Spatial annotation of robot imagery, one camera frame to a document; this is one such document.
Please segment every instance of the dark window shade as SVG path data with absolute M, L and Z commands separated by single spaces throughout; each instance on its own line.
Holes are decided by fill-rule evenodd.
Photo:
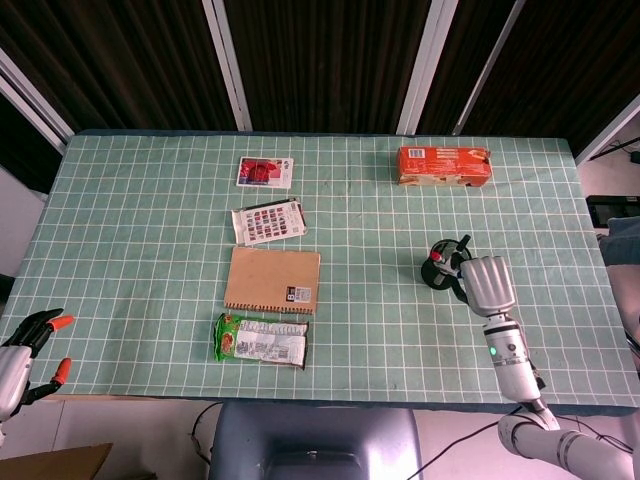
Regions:
M 417 133 L 451 134 L 513 4 L 513 0 L 458 2 Z
M 32 190 L 49 193 L 62 155 L 0 95 L 0 165 Z
M 640 2 L 528 1 L 463 129 L 578 154 L 640 93 Z
M 0 9 L 2 48 L 74 130 L 235 130 L 200 0 Z
M 254 130 L 395 133 L 429 2 L 225 4 Z

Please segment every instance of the orange cardboard box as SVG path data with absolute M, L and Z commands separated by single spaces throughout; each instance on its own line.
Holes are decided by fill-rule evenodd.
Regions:
M 475 147 L 400 147 L 398 184 L 480 187 L 491 177 L 490 155 Z

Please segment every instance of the table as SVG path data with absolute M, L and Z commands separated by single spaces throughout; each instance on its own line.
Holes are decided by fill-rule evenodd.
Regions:
M 493 178 L 398 186 L 395 152 L 416 144 L 487 147 Z M 293 157 L 292 189 L 236 187 L 242 155 Z M 322 254 L 317 314 L 298 317 L 311 322 L 307 368 L 217 363 L 229 210 L 294 195 L 309 233 L 260 248 Z M 640 404 L 573 157 L 557 139 L 77 135 L 0 332 L 45 308 L 76 315 L 32 376 L 48 381 L 72 357 L 65 393 L 500 403 L 483 320 L 420 279 L 428 246 L 465 233 L 475 255 L 511 266 L 513 314 L 549 402 Z

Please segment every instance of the brown notebook cover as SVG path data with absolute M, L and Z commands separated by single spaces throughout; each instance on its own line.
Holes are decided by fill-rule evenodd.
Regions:
M 320 254 L 234 247 L 224 305 L 237 310 L 316 312 Z

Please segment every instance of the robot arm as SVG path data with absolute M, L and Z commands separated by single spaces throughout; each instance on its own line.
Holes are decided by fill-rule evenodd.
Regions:
M 29 388 L 33 359 L 49 339 L 52 332 L 73 322 L 70 315 L 59 316 L 62 309 L 42 311 L 29 315 L 16 331 L 0 346 L 0 427 L 20 411 L 22 405 L 31 405 L 56 392 L 67 380 L 71 359 L 60 362 L 51 381 Z M 0 431 L 0 446 L 4 435 Z
M 463 242 L 466 247 L 467 236 L 460 243 Z M 470 254 L 462 258 L 459 246 L 440 246 L 440 250 L 433 255 L 432 249 L 423 266 L 425 282 L 429 286 L 434 279 L 438 286 L 449 283 L 458 299 L 467 303 L 476 315 L 487 319 L 483 333 L 500 391 L 526 409 L 524 413 L 508 415 L 500 420 L 498 435 L 504 447 L 513 454 L 556 465 L 583 480 L 634 480 L 635 463 L 635 478 L 640 480 L 640 449 L 632 459 L 627 453 L 592 437 L 560 429 L 540 394 L 544 382 L 529 360 L 520 325 L 509 316 L 515 305 L 515 296 L 504 259 L 472 259 Z M 458 282 L 459 277 L 466 292 Z

